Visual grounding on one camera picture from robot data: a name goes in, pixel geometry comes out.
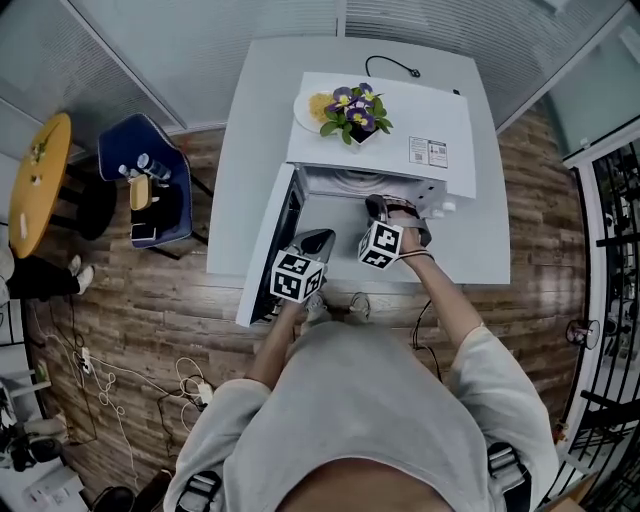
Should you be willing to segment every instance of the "yellow round table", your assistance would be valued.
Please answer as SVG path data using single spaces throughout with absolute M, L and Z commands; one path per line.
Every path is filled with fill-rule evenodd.
M 44 236 L 60 193 L 70 147 L 71 119 L 67 114 L 57 114 L 34 137 L 22 158 L 9 207 L 9 243 L 18 258 L 32 254 Z M 22 232 L 22 223 L 26 233 Z

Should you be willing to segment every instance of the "cabinet door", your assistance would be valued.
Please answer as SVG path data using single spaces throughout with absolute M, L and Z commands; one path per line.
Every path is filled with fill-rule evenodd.
M 257 320 L 269 318 L 278 304 L 279 299 L 269 291 L 271 266 L 278 251 L 289 245 L 296 234 L 306 189 L 303 171 L 291 164 L 280 167 L 253 249 L 236 323 L 248 327 Z

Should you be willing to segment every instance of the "flower pot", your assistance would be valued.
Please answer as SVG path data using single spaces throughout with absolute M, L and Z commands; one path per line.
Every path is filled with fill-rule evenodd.
M 380 128 L 373 130 L 372 132 L 367 132 L 360 128 L 359 126 L 354 126 L 351 130 L 351 144 L 347 147 L 353 151 L 354 153 L 358 153 L 362 150 L 362 148 L 370 143 L 371 140 L 376 139 L 378 137 L 378 132 Z

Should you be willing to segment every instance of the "label sticker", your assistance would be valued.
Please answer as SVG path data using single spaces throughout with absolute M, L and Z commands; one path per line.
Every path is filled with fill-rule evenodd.
M 443 142 L 429 141 L 429 165 L 435 167 L 449 167 L 447 145 Z
M 427 139 L 409 137 L 409 162 L 412 164 L 429 165 L 427 160 Z

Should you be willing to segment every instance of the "yellow food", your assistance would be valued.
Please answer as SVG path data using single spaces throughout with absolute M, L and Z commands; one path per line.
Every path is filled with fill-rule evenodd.
M 317 93 L 309 98 L 309 113 L 319 123 L 326 123 L 329 119 L 324 113 L 325 107 L 328 107 L 333 103 L 333 96 L 331 94 Z

